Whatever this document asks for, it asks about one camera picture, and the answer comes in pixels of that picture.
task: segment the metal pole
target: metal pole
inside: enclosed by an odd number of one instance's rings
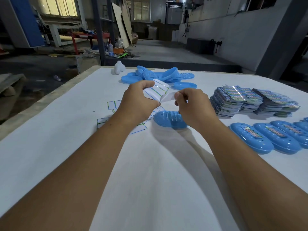
[[[113,11],[112,11],[111,0],[107,0],[107,11],[108,11],[108,17],[111,20],[111,26],[110,26],[110,29],[109,29],[110,40],[111,40],[111,43],[114,47],[115,46],[115,34],[114,34],[114,31],[113,31]]]
[[[100,64],[103,66],[105,63],[105,47],[104,47],[104,41],[103,41],[103,31],[102,31],[102,26],[100,23],[97,0],[91,0],[91,2],[92,2],[92,9],[93,9],[94,24],[96,28],[96,34],[97,34]]]

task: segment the wooden board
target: wooden board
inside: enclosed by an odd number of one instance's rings
[[[120,32],[120,35],[121,35],[121,38],[123,40],[123,43],[124,43],[124,48],[126,49],[128,46],[129,46],[129,41],[128,41],[128,38],[127,38],[127,35],[126,35],[126,30],[125,30],[125,27],[122,23],[122,10],[121,10],[121,7],[117,6],[116,4],[112,3],[112,7],[113,7],[113,11],[115,13],[115,19],[116,19],[116,23],[118,25],[118,28],[119,28],[119,32]]]
[[[123,5],[122,5],[122,17],[123,17],[123,22],[125,25],[125,29],[129,38],[129,41],[131,44],[133,44],[133,38],[132,38],[132,26],[131,26],[131,19],[129,15],[129,9],[126,4],[126,1],[123,0]]]

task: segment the plastic bag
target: plastic bag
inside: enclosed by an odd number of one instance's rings
[[[115,46],[118,48],[118,49],[124,49],[124,41],[118,37],[118,42],[115,43]]]

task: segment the water bottle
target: water bottle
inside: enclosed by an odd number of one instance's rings
[[[113,56],[113,45],[112,45],[112,43],[110,43],[108,45],[108,52],[109,52],[109,56]]]

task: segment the sticker label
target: sticker label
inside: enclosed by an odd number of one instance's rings
[[[300,130],[294,129],[292,126],[289,126],[287,124],[283,124],[284,127],[288,128],[289,130],[293,131],[296,134],[302,135],[303,132],[301,132]]]
[[[272,128],[270,126],[266,126],[265,128],[267,128],[268,130],[272,131],[274,134],[278,135],[279,137],[286,137],[283,133],[275,130],[274,128]]]
[[[254,138],[263,138],[261,135],[257,134],[254,130],[249,128],[248,126],[243,126],[242,127],[245,131],[247,131],[249,134],[252,135]]]

